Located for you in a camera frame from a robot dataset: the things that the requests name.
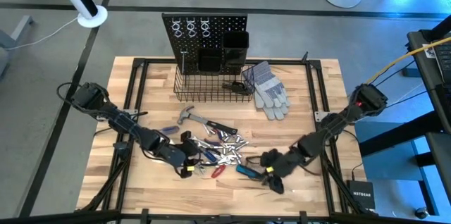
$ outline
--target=pegboard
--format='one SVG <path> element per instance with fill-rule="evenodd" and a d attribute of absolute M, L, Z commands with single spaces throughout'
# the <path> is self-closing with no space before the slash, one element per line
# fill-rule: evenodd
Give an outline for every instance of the pegboard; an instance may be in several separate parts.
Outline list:
<path fill-rule="evenodd" d="M 222 49 L 225 32 L 244 32 L 247 26 L 247 14 L 162 13 L 161 17 L 178 67 L 184 75 L 200 74 L 197 68 L 200 48 Z M 241 69 L 223 65 L 219 74 L 232 75 L 240 72 Z"/>

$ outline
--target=hammer head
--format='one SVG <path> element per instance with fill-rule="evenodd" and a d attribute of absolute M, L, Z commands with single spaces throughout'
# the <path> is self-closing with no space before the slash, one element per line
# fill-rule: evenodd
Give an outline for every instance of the hammer head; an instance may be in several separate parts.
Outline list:
<path fill-rule="evenodd" d="M 184 108 L 181 112 L 180 112 L 180 117 L 177 120 L 177 124 L 181 125 L 183 124 L 183 121 L 185 118 L 189 118 L 190 117 L 190 112 L 188 112 L 190 109 L 194 108 L 193 105 L 188 106 L 186 108 Z"/>

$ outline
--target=yellow cable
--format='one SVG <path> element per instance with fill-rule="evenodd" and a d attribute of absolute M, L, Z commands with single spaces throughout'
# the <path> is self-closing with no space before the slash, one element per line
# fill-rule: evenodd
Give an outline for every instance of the yellow cable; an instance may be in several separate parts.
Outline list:
<path fill-rule="evenodd" d="M 408 57 L 408 56 L 412 56 L 412 55 L 414 55 L 414 54 L 419 53 L 420 51 L 424 51 L 424 50 L 426 50 L 426 49 L 429 49 L 429 48 L 431 48 L 431 47 L 434 47 L 434 46 L 437 46 L 437 45 L 440 45 L 440 44 L 442 44 L 442 43 L 446 43 L 446 42 L 449 42 L 449 41 L 451 41 L 451 37 L 448 37 L 448 38 L 442 39 L 442 40 L 440 40 L 440 41 L 434 42 L 434 43 L 432 43 L 432 44 L 426 45 L 425 47 L 418 48 L 418 49 L 416 49 L 416 50 L 414 50 L 414 51 L 410 51 L 409 53 L 407 53 L 407 54 L 405 54 L 405 55 L 403 55 L 403 56 L 397 58 L 397 59 L 396 59 L 395 61 L 393 61 L 392 63 L 389 63 L 386 67 L 384 67 L 382 70 L 378 71 L 378 73 L 376 73 L 373 77 L 371 77 L 369 80 L 367 80 L 366 83 L 369 84 L 370 82 L 373 82 L 373 80 L 376 79 L 379 75 L 383 74 L 383 73 L 384 73 L 386 70 L 388 70 L 391 66 L 393 66 L 393 65 L 395 65 L 396 63 L 400 62 L 400 61 L 403 60 L 404 58 L 406 58 L 406 57 Z"/>

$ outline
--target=black cup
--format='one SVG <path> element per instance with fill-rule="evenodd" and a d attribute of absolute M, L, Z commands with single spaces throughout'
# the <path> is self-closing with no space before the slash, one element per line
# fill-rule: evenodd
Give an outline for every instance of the black cup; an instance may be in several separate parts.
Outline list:
<path fill-rule="evenodd" d="M 219 75 L 222 66 L 221 49 L 199 49 L 197 68 L 201 74 Z"/>
<path fill-rule="evenodd" d="M 223 35 L 225 66 L 231 68 L 243 67 L 246 63 L 248 48 L 248 32 L 225 32 Z"/>

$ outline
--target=red screwdriver handle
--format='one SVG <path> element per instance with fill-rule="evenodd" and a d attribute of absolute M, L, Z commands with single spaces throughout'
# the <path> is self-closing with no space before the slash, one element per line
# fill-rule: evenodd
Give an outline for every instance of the red screwdriver handle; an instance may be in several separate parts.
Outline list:
<path fill-rule="evenodd" d="M 211 174 L 211 178 L 217 178 L 224 170 L 226 169 L 226 165 L 221 165 L 214 170 L 213 174 Z"/>

